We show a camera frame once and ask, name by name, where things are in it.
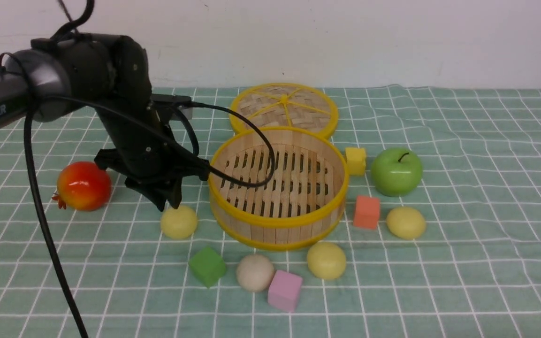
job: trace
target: white wall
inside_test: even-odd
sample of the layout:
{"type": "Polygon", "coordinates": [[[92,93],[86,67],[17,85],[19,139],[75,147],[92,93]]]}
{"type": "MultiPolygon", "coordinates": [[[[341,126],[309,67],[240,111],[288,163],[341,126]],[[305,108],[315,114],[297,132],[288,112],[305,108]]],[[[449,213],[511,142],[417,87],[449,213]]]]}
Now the white wall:
{"type": "MultiPolygon", "coordinates": [[[[65,19],[0,0],[0,52],[65,19]]],[[[541,88],[541,0],[97,0],[83,30],[139,41],[154,85],[541,88]]]]}

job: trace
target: foam block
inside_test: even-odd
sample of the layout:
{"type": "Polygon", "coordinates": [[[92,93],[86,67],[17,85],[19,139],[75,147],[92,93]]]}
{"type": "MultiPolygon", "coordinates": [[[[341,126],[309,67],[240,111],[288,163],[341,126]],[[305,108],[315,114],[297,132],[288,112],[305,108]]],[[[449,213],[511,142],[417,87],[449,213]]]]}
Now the foam block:
{"type": "Polygon", "coordinates": [[[268,288],[268,304],[285,312],[294,312],[300,301],[303,278],[277,270],[268,288]]]}
{"type": "Polygon", "coordinates": [[[195,277],[210,288],[227,273],[227,264],[214,249],[206,246],[189,260],[189,268],[195,277]]]}
{"type": "Polygon", "coordinates": [[[366,171],[366,149],[345,148],[345,162],[350,175],[362,176],[366,171]]]}
{"type": "Polygon", "coordinates": [[[376,229],[381,216],[381,201],[376,197],[359,195],[354,210],[354,227],[376,229]]]}

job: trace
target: green checkered tablecloth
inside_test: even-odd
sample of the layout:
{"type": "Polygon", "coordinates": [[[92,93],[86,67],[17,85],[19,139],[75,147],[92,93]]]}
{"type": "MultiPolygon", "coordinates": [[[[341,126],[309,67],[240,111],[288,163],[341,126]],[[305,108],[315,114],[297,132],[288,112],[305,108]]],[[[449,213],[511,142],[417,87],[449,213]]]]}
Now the green checkered tablecloth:
{"type": "MultiPolygon", "coordinates": [[[[239,90],[159,92],[227,107],[239,90]]],[[[236,264],[253,249],[216,224],[206,184],[185,180],[183,203],[197,210],[200,223],[193,238],[172,241],[161,235],[152,203],[112,174],[114,194],[103,210],[46,206],[92,337],[541,338],[541,90],[323,90],[339,107],[332,137],[339,149],[366,148],[369,169],[382,149],[407,146],[426,169],[410,195],[381,196],[378,231],[351,226],[355,197],[380,197],[368,172],[352,177],[347,213],[326,239],[345,250],[345,275],[331,282],[313,278],[305,250],[266,253],[277,268],[304,278],[297,311],[274,310],[264,294],[253,296],[236,283],[236,264]],[[387,231],[384,216],[401,204],[426,217],[419,240],[387,231]],[[228,264],[211,289],[187,269],[204,246],[228,264]]],[[[219,111],[196,109],[192,123],[208,158],[232,136],[219,111]]],[[[180,124],[172,126],[190,148],[180,124]]],[[[92,109],[35,128],[45,198],[63,167],[112,147],[92,109]]],[[[0,338],[18,336],[78,336],[36,221],[22,122],[0,131],[0,338]]]]}

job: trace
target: black cable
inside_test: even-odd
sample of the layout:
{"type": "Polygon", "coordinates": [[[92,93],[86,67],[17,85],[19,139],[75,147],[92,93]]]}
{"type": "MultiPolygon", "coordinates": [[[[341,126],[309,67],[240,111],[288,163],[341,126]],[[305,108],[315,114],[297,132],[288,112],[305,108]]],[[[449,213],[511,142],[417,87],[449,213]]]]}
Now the black cable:
{"type": "Polygon", "coordinates": [[[58,277],[58,281],[60,282],[62,293],[66,298],[66,302],[68,303],[70,312],[75,319],[81,337],[88,338],[86,327],[84,326],[84,322],[81,318],[81,313],[79,312],[78,306],[76,305],[74,298],[72,297],[72,291],[70,290],[68,281],[64,274],[64,270],[62,269],[62,263],[60,262],[60,257],[58,256],[55,243],[49,230],[49,225],[47,224],[47,218],[45,217],[45,209],[43,208],[43,202],[41,201],[41,195],[39,193],[37,171],[35,169],[35,161],[32,153],[32,120],[35,113],[38,111],[38,99],[36,97],[34,84],[30,80],[30,77],[28,77],[28,72],[26,71],[26,68],[24,68],[22,63],[13,53],[0,54],[0,73],[11,73],[11,71],[8,71],[6,67],[2,66],[2,60],[4,55],[8,55],[12,60],[17,63],[18,67],[21,69],[20,75],[26,82],[26,85],[28,86],[28,92],[30,94],[31,103],[27,109],[26,118],[24,119],[24,157],[26,159],[26,172],[28,175],[30,192],[32,194],[32,200],[34,201],[37,218],[39,220],[39,224],[41,225],[41,231],[43,232],[45,245],[47,246],[47,250],[49,251],[49,255],[51,257],[53,269],[58,277]]]}
{"type": "Polygon", "coordinates": [[[236,111],[232,111],[231,109],[228,109],[228,108],[219,107],[219,106],[215,106],[215,105],[208,105],[208,103],[201,103],[201,102],[191,102],[191,106],[192,107],[198,107],[198,108],[217,109],[219,111],[229,113],[229,114],[233,115],[234,117],[242,120],[245,124],[247,124],[250,128],[252,128],[262,138],[262,141],[264,141],[264,143],[266,143],[266,146],[268,147],[268,151],[270,152],[270,154],[269,154],[270,155],[270,163],[271,163],[271,165],[270,165],[270,173],[268,173],[268,176],[262,182],[250,183],[250,182],[244,182],[244,181],[236,180],[233,177],[228,176],[227,174],[223,173],[222,171],[219,171],[218,169],[210,166],[210,171],[212,173],[214,173],[216,176],[218,176],[218,177],[220,177],[222,179],[225,179],[225,180],[227,180],[229,182],[232,182],[234,184],[238,184],[240,186],[245,186],[246,188],[258,188],[260,186],[264,186],[264,185],[268,184],[268,182],[270,182],[270,180],[272,180],[272,177],[274,175],[274,168],[275,168],[275,165],[276,165],[276,158],[274,156],[274,150],[273,150],[272,146],[270,145],[270,142],[268,141],[266,136],[264,136],[264,134],[258,129],[258,127],[255,124],[253,124],[253,122],[251,122],[250,120],[247,120],[247,118],[245,116],[243,116],[241,114],[238,114],[236,111]]]}
{"type": "Polygon", "coordinates": [[[35,210],[37,212],[37,218],[39,219],[39,224],[41,225],[41,231],[43,232],[43,238],[45,238],[45,244],[47,245],[47,250],[51,256],[51,261],[55,274],[60,281],[60,287],[62,288],[62,293],[66,298],[66,302],[70,308],[70,312],[75,319],[76,325],[81,334],[81,338],[88,338],[88,333],[86,327],[84,327],[84,322],[81,318],[81,312],[79,312],[78,306],[74,298],[72,297],[72,291],[68,285],[68,280],[64,274],[62,268],[62,263],[60,262],[60,257],[53,242],[53,238],[49,231],[49,225],[47,224],[47,217],[45,216],[45,209],[43,208],[43,202],[41,201],[41,195],[39,194],[38,182],[37,182],[37,171],[35,169],[35,161],[32,154],[32,119],[34,117],[36,110],[32,109],[28,111],[26,117],[24,118],[24,154],[26,158],[26,171],[28,173],[28,182],[30,184],[30,192],[32,194],[32,200],[35,204],[35,210]]]}
{"type": "Polygon", "coordinates": [[[58,31],[53,36],[51,36],[51,39],[60,40],[68,32],[71,32],[73,29],[87,22],[89,18],[91,17],[91,15],[93,14],[94,8],[95,8],[95,0],[86,0],[86,6],[84,7],[84,11],[81,17],[79,17],[76,20],[65,23],[62,27],[58,29],[58,31]]]}
{"type": "MultiPolygon", "coordinates": [[[[66,7],[66,4],[64,3],[64,0],[58,0],[58,5],[62,8],[62,11],[64,11],[64,15],[66,15],[66,18],[68,19],[68,22],[73,22],[72,16],[70,15],[70,12],[68,11],[68,7],[66,7]]],[[[75,27],[75,33],[79,35],[79,30],[77,27],[75,27]]]]}
{"type": "Polygon", "coordinates": [[[187,132],[187,136],[189,137],[189,141],[191,141],[191,148],[193,148],[193,154],[195,156],[199,155],[199,142],[197,141],[197,135],[195,135],[195,131],[193,130],[193,126],[191,123],[189,123],[189,120],[187,120],[187,117],[183,112],[175,107],[171,107],[172,113],[178,116],[178,119],[181,120],[181,123],[183,124],[183,127],[185,127],[185,131],[187,132]]]}

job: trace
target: robotic arm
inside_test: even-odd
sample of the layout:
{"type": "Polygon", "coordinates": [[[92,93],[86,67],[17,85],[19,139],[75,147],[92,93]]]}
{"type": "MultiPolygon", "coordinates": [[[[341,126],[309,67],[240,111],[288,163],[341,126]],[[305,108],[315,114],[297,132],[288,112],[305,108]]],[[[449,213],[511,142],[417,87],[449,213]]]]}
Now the robotic arm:
{"type": "MultiPolygon", "coordinates": [[[[66,11],[61,0],[58,0],[66,11]]],[[[51,38],[30,41],[30,49],[0,56],[0,129],[24,118],[24,152],[28,181],[52,265],[82,338],[88,333],[73,299],[38,191],[30,143],[32,121],[51,122],[82,107],[93,107],[114,144],[101,149],[94,162],[100,169],[125,175],[125,185],[152,201],[159,211],[168,202],[178,208],[182,179],[198,176],[221,178],[256,188],[268,184],[275,169],[274,151],[264,134],[247,118],[224,107],[193,102],[188,96],[152,94],[146,51],[132,38],[79,33],[94,8],[87,0],[81,17],[69,22],[51,38]],[[3,64],[5,55],[9,59],[3,64]],[[225,111],[240,118],[262,138],[270,154],[270,172],[260,182],[244,182],[212,167],[198,157],[199,146],[189,125],[193,107],[225,111]],[[180,146],[172,135],[170,120],[184,124],[193,152],[180,146]]]]}

